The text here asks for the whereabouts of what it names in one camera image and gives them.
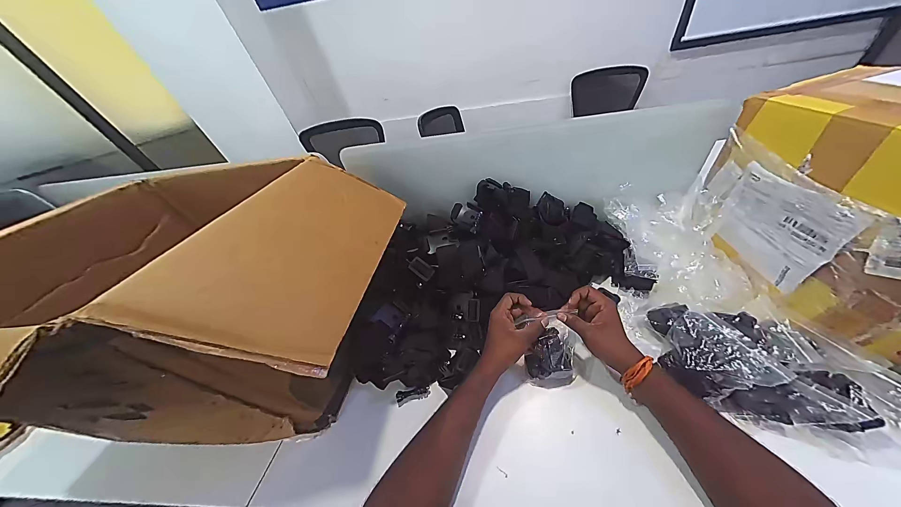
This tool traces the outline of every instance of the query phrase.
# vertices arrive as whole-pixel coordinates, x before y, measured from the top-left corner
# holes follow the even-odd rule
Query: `black office chair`
[[[385,129],[376,120],[348,118],[313,125],[298,136],[308,152],[321,153],[327,161],[343,168],[339,156],[343,148],[384,143]]]
[[[466,131],[463,128],[463,117],[460,116],[460,110],[455,106],[435,107],[431,111],[426,111],[419,116],[416,125],[419,127],[420,137]]]
[[[572,79],[572,115],[575,118],[634,109],[647,80],[647,68],[638,65],[583,72]]]
[[[22,189],[0,190],[0,229],[18,224],[55,208],[41,197]]]

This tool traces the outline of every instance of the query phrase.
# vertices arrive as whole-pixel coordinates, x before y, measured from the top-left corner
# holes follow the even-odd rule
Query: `person's left hand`
[[[509,292],[501,298],[495,309],[491,310],[488,335],[480,362],[502,373],[529,351],[529,347],[548,325],[548,320],[534,320],[528,326],[517,329],[514,319],[523,314],[538,317],[542,311],[533,307],[532,302],[523,294]]]

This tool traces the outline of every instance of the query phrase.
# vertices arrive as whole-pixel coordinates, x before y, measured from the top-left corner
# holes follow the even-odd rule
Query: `white table surface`
[[[482,413],[456,505],[710,505],[657,421],[596,359],[579,362],[577,380],[558,389],[523,383],[517,368]],[[282,443],[250,505],[362,504],[446,399],[433,386],[429,398],[398,408],[397,386],[354,385],[328,432]],[[753,436],[842,507],[898,505],[901,469],[845,461],[763,430]]]
[[[279,444],[133,444],[34,429],[0,458],[0,497],[241,507]]]

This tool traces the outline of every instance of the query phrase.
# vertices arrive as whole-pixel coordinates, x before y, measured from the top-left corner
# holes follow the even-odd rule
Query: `open cardboard box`
[[[405,204],[316,157],[136,181],[0,232],[0,420],[233,444],[331,423]]]

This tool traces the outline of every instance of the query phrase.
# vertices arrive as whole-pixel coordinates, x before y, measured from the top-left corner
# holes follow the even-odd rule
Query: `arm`
[[[524,329],[514,318],[539,310],[522,294],[505,295],[488,321],[485,350],[469,377],[432,415],[369,494],[365,507],[450,505],[482,407],[501,373],[542,333],[546,321]]]
[[[620,374],[643,358],[626,337],[615,304],[600,291],[576,290],[564,309],[578,310],[577,317],[559,317],[592,354]],[[834,506],[794,468],[659,367],[633,390],[633,397],[654,414],[714,505]]]

